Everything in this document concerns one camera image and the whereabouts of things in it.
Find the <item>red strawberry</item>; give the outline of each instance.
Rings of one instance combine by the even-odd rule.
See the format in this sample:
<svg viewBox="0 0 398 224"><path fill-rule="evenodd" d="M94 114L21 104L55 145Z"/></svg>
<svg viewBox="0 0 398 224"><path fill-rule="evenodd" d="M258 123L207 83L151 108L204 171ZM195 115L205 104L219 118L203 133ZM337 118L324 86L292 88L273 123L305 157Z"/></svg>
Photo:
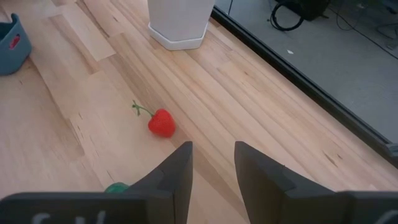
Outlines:
<svg viewBox="0 0 398 224"><path fill-rule="evenodd" d="M165 138L169 138L174 134L175 123L173 117L170 115L169 112L167 112L167 110L159 109L156 111L155 114L152 114L147 109L137 105L134 100L133 103L134 104L132 105L132 107L137 109L138 116L140 115L140 109L143 109L152 116L152 118L148 122L148 128L150 131L152 131L152 133Z"/></svg>

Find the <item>blue plastic bin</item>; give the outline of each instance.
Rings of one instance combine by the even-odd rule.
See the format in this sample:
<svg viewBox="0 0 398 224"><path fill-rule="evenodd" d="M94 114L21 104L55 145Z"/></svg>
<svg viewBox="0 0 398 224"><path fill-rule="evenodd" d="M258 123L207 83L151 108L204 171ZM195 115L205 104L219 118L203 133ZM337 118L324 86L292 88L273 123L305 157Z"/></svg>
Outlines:
<svg viewBox="0 0 398 224"><path fill-rule="evenodd" d="M18 71L32 51L32 45L19 17L11 14L11 18L11 23L0 22L0 75L10 75Z"/></svg>

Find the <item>strawberry stem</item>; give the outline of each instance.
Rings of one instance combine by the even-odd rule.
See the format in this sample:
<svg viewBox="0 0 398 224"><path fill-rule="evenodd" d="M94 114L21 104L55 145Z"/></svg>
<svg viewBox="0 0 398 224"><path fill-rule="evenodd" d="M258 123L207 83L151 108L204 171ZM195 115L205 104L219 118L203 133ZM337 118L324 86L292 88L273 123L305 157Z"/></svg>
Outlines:
<svg viewBox="0 0 398 224"><path fill-rule="evenodd" d="M150 114L151 117L154 116L154 114L152 114L151 112L149 112L149 110L147 110L146 108L143 108L141 106L139 106L135 100L132 101L134 104L132 105L133 108L137 109L137 115L139 116L141 113L139 112L140 109L143 109L144 111L148 112Z"/></svg>

